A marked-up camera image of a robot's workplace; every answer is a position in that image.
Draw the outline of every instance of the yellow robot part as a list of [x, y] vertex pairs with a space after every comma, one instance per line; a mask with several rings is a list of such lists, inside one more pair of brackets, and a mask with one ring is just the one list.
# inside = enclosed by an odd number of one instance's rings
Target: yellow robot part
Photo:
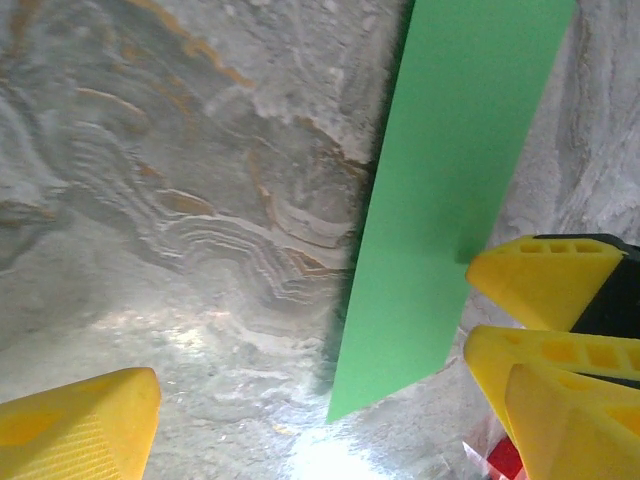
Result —
[[481, 325], [469, 334], [464, 358], [514, 441], [504, 399], [516, 364], [546, 365], [640, 385], [640, 340], [635, 339]]
[[0, 405], [0, 479], [139, 480], [160, 396], [131, 368]]
[[569, 331], [623, 255], [589, 238], [522, 237], [475, 257], [466, 278], [525, 327]]
[[640, 472], [640, 391], [533, 364], [505, 403], [532, 480], [626, 480]]

